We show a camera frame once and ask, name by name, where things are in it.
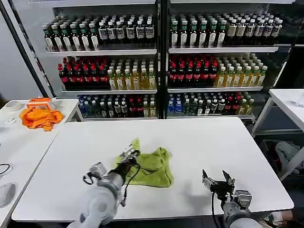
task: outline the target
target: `bottle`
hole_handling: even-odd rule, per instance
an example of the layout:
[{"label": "bottle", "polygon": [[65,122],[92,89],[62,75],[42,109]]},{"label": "bottle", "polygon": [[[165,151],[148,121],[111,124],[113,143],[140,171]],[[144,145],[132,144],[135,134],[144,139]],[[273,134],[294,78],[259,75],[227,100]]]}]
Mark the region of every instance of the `bottle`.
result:
[{"label": "bottle", "polygon": [[116,36],[116,29],[115,29],[115,26],[113,25],[113,22],[108,23],[107,32],[108,32],[109,41],[111,43],[116,43],[117,36]]},{"label": "bottle", "polygon": [[196,26],[197,26],[198,22],[197,20],[193,20],[191,22],[191,31],[189,33],[189,47],[193,48],[196,46],[196,37],[197,37],[197,32],[196,32]]},{"label": "bottle", "polygon": [[99,41],[99,37],[98,37],[98,32],[96,31],[96,26],[94,23],[90,23],[89,27],[90,27],[90,31],[91,31],[90,37],[91,37],[91,41],[93,44],[93,48],[95,51],[98,51],[100,41]]},{"label": "bottle", "polygon": [[185,48],[186,45],[187,45],[187,21],[186,20],[183,20],[182,22],[182,27],[181,27],[181,30],[180,30],[180,34],[179,34],[179,37],[180,37],[180,47],[181,48]]},{"label": "bottle", "polygon": [[143,43],[144,40],[144,33],[145,33],[145,28],[142,25],[142,22],[139,20],[137,22],[137,27],[136,27],[136,37],[137,37],[137,41],[139,43]]},{"label": "bottle", "polygon": [[186,98],[185,103],[183,104],[182,107],[182,115],[187,116],[189,114],[189,109],[190,109],[189,98]]},{"label": "bottle", "polygon": [[126,89],[127,90],[132,90],[132,87],[134,87],[134,86],[132,85],[131,75],[130,75],[130,70],[129,69],[124,70],[124,79],[125,79]]},{"label": "bottle", "polygon": [[251,115],[254,99],[250,99],[249,102],[245,105],[244,115]]},{"label": "bottle", "polygon": [[209,112],[210,112],[210,107],[211,107],[211,100],[207,100],[207,103],[206,103],[206,106],[205,106],[205,108],[204,108],[204,110],[205,110],[205,113],[204,113],[204,115],[208,115],[209,114]]},{"label": "bottle", "polygon": [[235,72],[235,74],[233,74],[233,76],[232,76],[231,87],[237,87],[238,86],[238,82],[241,78],[241,73],[242,73],[242,67],[239,66],[239,67],[237,67],[237,71]]},{"label": "bottle", "polygon": [[206,32],[206,26],[207,26],[207,21],[206,20],[202,20],[201,21],[201,26],[200,26],[200,31],[199,31],[199,48],[203,48],[206,45],[206,36],[207,36],[207,32]]},{"label": "bottle", "polygon": [[218,113],[223,112],[224,107],[225,107],[225,99],[221,99],[218,103]]},{"label": "bottle", "polygon": [[242,104],[236,110],[236,115],[244,115],[244,110],[245,110],[245,107],[246,107],[246,103],[247,103],[247,100],[242,99]]},{"label": "bottle", "polygon": [[116,75],[117,75],[117,86],[118,86],[118,90],[123,90],[124,89],[124,83],[123,83],[123,76],[121,74],[121,70],[117,69],[116,70]]},{"label": "bottle", "polygon": [[155,89],[155,76],[154,76],[153,68],[149,68],[149,83],[150,83],[150,89]]},{"label": "bottle", "polygon": [[152,21],[148,20],[146,29],[146,39],[148,42],[152,42],[154,39],[154,26],[152,25]]},{"label": "bottle", "polygon": [[226,68],[224,66],[222,66],[220,68],[220,72],[218,73],[217,78],[215,80],[215,84],[214,84],[215,87],[218,87],[218,88],[223,87],[223,82],[224,82],[224,78],[225,78],[225,70],[226,70]]},{"label": "bottle", "polygon": [[44,32],[44,40],[46,41],[46,49],[47,51],[55,51],[55,46],[56,42],[53,39],[53,34],[51,33],[51,31],[48,29],[48,25],[43,25],[43,32]]},{"label": "bottle", "polygon": [[226,34],[226,24],[227,24],[227,21],[226,20],[222,20],[221,23],[220,23],[220,29],[218,31],[218,43],[217,43],[217,47],[222,47],[223,46],[223,43],[224,43],[224,39],[225,39],[225,34]]},{"label": "bottle", "polygon": [[226,44],[229,45],[229,46],[233,45],[234,35],[236,33],[236,30],[237,30],[236,22],[237,22],[236,19],[232,19],[228,23],[228,26],[227,26]]},{"label": "bottle", "polygon": [[54,33],[54,40],[57,44],[58,50],[59,51],[65,51],[65,45],[63,42],[63,35],[61,34],[60,30],[58,30],[58,26],[57,25],[52,25],[52,30]]},{"label": "bottle", "polygon": [[134,90],[139,90],[140,82],[139,82],[139,76],[137,73],[137,68],[133,68],[132,72],[133,72],[132,81],[133,81],[133,85],[134,85]]},{"label": "bottle", "polygon": [[210,28],[210,34],[209,34],[209,42],[208,42],[208,47],[212,48],[215,43],[215,37],[216,37],[216,28],[217,28],[217,20],[212,20],[211,21],[211,28]]},{"label": "bottle", "polygon": [[176,20],[172,21],[170,35],[171,35],[170,47],[176,48],[177,47],[177,21]]},{"label": "bottle", "polygon": [[257,86],[261,86],[264,79],[265,79],[265,76],[266,76],[266,70],[267,70],[267,66],[262,66],[262,69],[261,69],[261,72],[256,80],[256,85]]}]

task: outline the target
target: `black cable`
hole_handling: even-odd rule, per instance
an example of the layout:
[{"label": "black cable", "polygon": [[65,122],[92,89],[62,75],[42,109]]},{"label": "black cable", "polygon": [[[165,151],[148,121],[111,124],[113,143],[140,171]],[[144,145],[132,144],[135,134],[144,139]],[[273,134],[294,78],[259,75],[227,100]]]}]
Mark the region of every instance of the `black cable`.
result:
[{"label": "black cable", "polygon": [[10,168],[10,164],[6,164],[6,163],[4,163],[4,164],[0,164],[0,166],[3,166],[3,165],[7,165],[8,167],[6,168],[6,170],[5,171],[3,171],[3,172],[0,172],[0,175],[1,174],[4,174],[7,170],[9,170],[9,168]]},{"label": "black cable", "polygon": [[215,218],[215,215],[214,215],[214,194],[215,194],[215,192],[212,193],[212,199],[211,199],[212,218],[213,218],[213,221],[215,223],[215,226],[217,228],[219,228],[218,222],[217,222],[217,220]]}]

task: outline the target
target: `bottle label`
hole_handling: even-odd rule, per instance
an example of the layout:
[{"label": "bottle label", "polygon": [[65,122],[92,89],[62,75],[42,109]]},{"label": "bottle label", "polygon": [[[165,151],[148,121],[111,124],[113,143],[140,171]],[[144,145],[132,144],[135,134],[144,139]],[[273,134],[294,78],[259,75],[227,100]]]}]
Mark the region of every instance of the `bottle label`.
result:
[{"label": "bottle label", "polygon": [[109,39],[116,39],[115,28],[108,28]]},{"label": "bottle label", "polygon": [[257,79],[257,76],[252,76],[252,78],[250,80],[250,83],[249,83],[249,86],[253,86],[256,82],[256,79]]},{"label": "bottle label", "polygon": [[92,43],[93,43],[95,51],[98,51],[99,50],[99,43],[98,43],[97,36],[92,36],[91,39],[92,39]]},{"label": "bottle label", "polygon": [[176,75],[174,75],[174,74],[169,74],[169,77],[170,77],[171,80],[175,80],[176,79]]},{"label": "bottle label", "polygon": [[247,85],[248,79],[249,79],[249,76],[244,77],[241,87],[245,87]]},{"label": "bottle label", "polygon": [[236,36],[242,37],[244,35],[245,28],[246,28],[245,25],[238,25],[236,30]]},{"label": "bottle label", "polygon": [[86,81],[86,82],[91,82],[91,81],[92,81],[92,77],[91,77],[91,76],[85,77],[85,81]]},{"label": "bottle label", "polygon": [[47,50],[48,51],[54,51],[54,45],[53,42],[51,40],[51,38],[46,37],[46,43],[47,43]]},{"label": "bottle label", "polygon": [[265,78],[265,76],[261,76],[259,79],[258,79],[258,82],[257,82],[257,86],[261,86],[262,85],[262,83],[263,83],[263,81],[264,81],[264,78]]},{"label": "bottle label", "polygon": [[101,40],[107,40],[108,39],[108,33],[107,30],[105,28],[99,28],[99,36]]},{"label": "bottle label", "polygon": [[135,38],[135,28],[127,28],[127,37],[129,39],[134,39]]},{"label": "bottle label", "polygon": [[111,86],[111,90],[116,90],[115,81],[114,81],[113,79],[111,79],[111,80],[109,81],[109,83],[110,83],[110,86]]},{"label": "bottle label", "polygon": [[200,74],[196,74],[196,75],[193,75],[194,79],[199,79],[200,78]]},{"label": "bottle label", "polygon": [[138,80],[134,80],[134,79],[133,79],[133,83],[134,83],[134,89],[138,90],[138,89],[139,89]]},{"label": "bottle label", "polygon": [[138,39],[144,38],[144,27],[137,27],[136,28],[136,35]]},{"label": "bottle label", "polygon": [[239,109],[239,112],[238,112],[238,115],[243,115],[243,114],[244,114],[244,109],[245,109],[245,108],[240,108],[240,109]]},{"label": "bottle label", "polygon": [[89,40],[87,39],[87,37],[81,37],[81,39],[82,42],[84,43],[85,50],[89,51],[90,50]]},{"label": "bottle label", "polygon": [[221,32],[219,35],[218,35],[218,44],[217,44],[217,47],[221,47],[223,46],[223,42],[224,42],[224,37],[225,37],[225,33]]},{"label": "bottle label", "polygon": [[148,110],[144,110],[143,111],[143,115],[144,115],[144,117],[149,117],[149,111]]},{"label": "bottle label", "polygon": [[224,77],[219,77],[218,79],[218,87],[223,87]]},{"label": "bottle label", "polygon": [[113,112],[113,110],[109,110],[109,115],[110,115],[110,118],[113,118],[113,117],[114,117],[114,112]]},{"label": "bottle label", "polygon": [[186,74],[186,79],[192,79],[192,74]]},{"label": "bottle label", "polygon": [[153,78],[149,78],[149,81],[150,81],[150,89],[154,89],[154,87],[155,87],[154,77]]},{"label": "bottle label", "polygon": [[232,77],[228,77],[225,87],[231,87],[231,81],[232,81]]},{"label": "bottle label", "polygon": [[180,47],[181,48],[185,48],[186,47],[186,42],[187,42],[187,34],[186,33],[182,33],[181,37],[180,37]]},{"label": "bottle label", "polygon": [[176,48],[176,45],[177,45],[177,34],[176,33],[172,34],[171,43],[172,43],[171,48]]},{"label": "bottle label", "polygon": [[228,25],[227,36],[233,37],[236,33],[237,26],[236,25]]},{"label": "bottle label", "polygon": [[106,111],[101,111],[101,115],[103,115],[103,118],[106,118]]},{"label": "bottle label", "polygon": [[279,35],[280,30],[281,30],[281,26],[275,25],[272,29],[271,36],[277,37]]},{"label": "bottle label", "polygon": [[190,36],[190,48],[193,48],[196,41],[196,33],[192,33]]},{"label": "bottle label", "polygon": [[210,112],[210,109],[209,109],[209,108],[206,108],[206,109],[205,109],[205,115],[208,115],[209,112]]},{"label": "bottle label", "polygon": [[264,25],[262,25],[262,26],[257,25],[257,26],[256,26],[256,30],[255,30],[255,32],[254,32],[254,35],[255,35],[256,37],[260,37],[260,36],[263,34],[264,28],[265,28]]},{"label": "bottle label", "polygon": [[245,36],[246,37],[251,37],[253,35],[253,30],[254,30],[254,26],[247,25],[246,29],[245,29]]},{"label": "bottle label", "polygon": [[177,75],[177,79],[178,79],[178,80],[183,80],[184,77],[185,77],[185,75]]},{"label": "bottle label", "polygon": [[199,36],[199,48],[203,48],[205,46],[206,33],[201,33]]},{"label": "bottle label", "polygon": [[73,37],[73,41],[74,41],[76,50],[81,51],[80,42],[79,42],[78,37]]},{"label": "bottle label", "polygon": [[63,45],[62,45],[62,42],[61,42],[61,39],[60,39],[59,37],[55,37],[55,41],[56,41],[56,43],[57,43],[58,49],[59,49],[60,51],[64,51]]},{"label": "bottle label", "polygon": [[201,115],[202,112],[203,112],[203,109],[202,109],[202,108],[199,108],[199,109],[198,109],[198,115]]},{"label": "bottle label", "polygon": [[239,76],[236,76],[236,77],[234,78],[233,83],[232,83],[232,87],[237,87],[237,86],[238,86],[238,81],[239,81]]},{"label": "bottle label", "polygon": [[118,39],[124,39],[125,38],[124,29],[116,28],[116,35]]},{"label": "bottle label", "polygon": [[146,38],[151,39],[154,37],[154,27],[146,27]]},{"label": "bottle label", "polygon": [[121,79],[117,80],[117,84],[118,84],[118,89],[119,90],[123,90],[124,89],[124,87],[123,87],[123,81]]},{"label": "bottle label", "polygon": [[63,41],[66,44],[66,48],[68,51],[72,51],[72,45],[68,37],[63,37]]},{"label": "bottle label", "polygon": [[130,79],[126,79],[125,83],[127,85],[127,90],[131,90],[131,80]]},{"label": "bottle label", "polygon": [[273,26],[265,25],[263,37],[269,37],[271,34],[271,31],[272,31],[272,28],[273,28]]}]

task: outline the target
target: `white shelf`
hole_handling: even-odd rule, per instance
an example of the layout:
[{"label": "white shelf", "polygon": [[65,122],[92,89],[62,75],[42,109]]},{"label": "white shelf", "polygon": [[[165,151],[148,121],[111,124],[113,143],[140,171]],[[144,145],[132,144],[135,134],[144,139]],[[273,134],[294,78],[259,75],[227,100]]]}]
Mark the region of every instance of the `white shelf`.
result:
[{"label": "white shelf", "polygon": [[224,88],[181,88],[168,89],[168,93],[204,93],[204,92],[233,92],[233,91],[260,91],[262,86],[255,87],[224,87]]},{"label": "white shelf", "polygon": [[170,48],[171,54],[187,54],[187,53],[247,53],[247,52],[276,52],[279,47],[194,47],[194,48]]},{"label": "white shelf", "polygon": [[155,0],[30,0],[31,4],[44,8],[73,6],[108,6],[108,5],[138,5],[154,4]]},{"label": "white shelf", "polygon": [[99,50],[99,51],[54,51],[47,52],[47,56],[120,56],[120,55],[153,55],[156,49],[127,49],[127,50]]}]

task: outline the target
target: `yellow bottle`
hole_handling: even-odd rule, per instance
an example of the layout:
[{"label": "yellow bottle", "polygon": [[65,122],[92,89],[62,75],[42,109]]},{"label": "yellow bottle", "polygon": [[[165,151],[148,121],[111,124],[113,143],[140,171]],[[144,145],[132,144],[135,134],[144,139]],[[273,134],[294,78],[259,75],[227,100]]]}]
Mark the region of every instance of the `yellow bottle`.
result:
[{"label": "yellow bottle", "polygon": [[217,77],[215,78],[215,87],[223,87],[223,82],[224,82],[224,78],[225,78],[225,70],[226,68],[224,66],[222,66],[220,68],[220,72],[217,74]]},{"label": "yellow bottle", "polygon": [[255,66],[253,68],[253,71],[252,71],[252,77],[250,78],[250,80],[248,80],[248,83],[247,83],[247,86],[249,87],[253,87],[256,85],[256,79],[258,78],[258,70],[259,70],[259,67],[258,66]]},{"label": "yellow bottle", "polygon": [[139,90],[141,88],[140,88],[139,75],[137,72],[137,68],[133,68],[132,72],[133,72],[132,81],[133,81],[134,89]]},{"label": "yellow bottle", "polygon": [[239,79],[241,78],[241,73],[242,73],[242,67],[239,66],[239,67],[237,67],[235,74],[233,74],[233,76],[232,76],[231,87],[238,86]]},{"label": "yellow bottle", "polygon": [[251,67],[247,66],[245,72],[243,72],[241,74],[241,78],[240,78],[240,80],[238,82],[238,85],[240,87],[245,87],[247,85],[249,77],[250,77],[250,74],[251,74],[250,71],[251,71]]},{"label": "yellow bottle", "polygon": [[234,75],[234,67],[229,67],[228,74],[225,75],[223,87],[231,87],[232,77]]}]

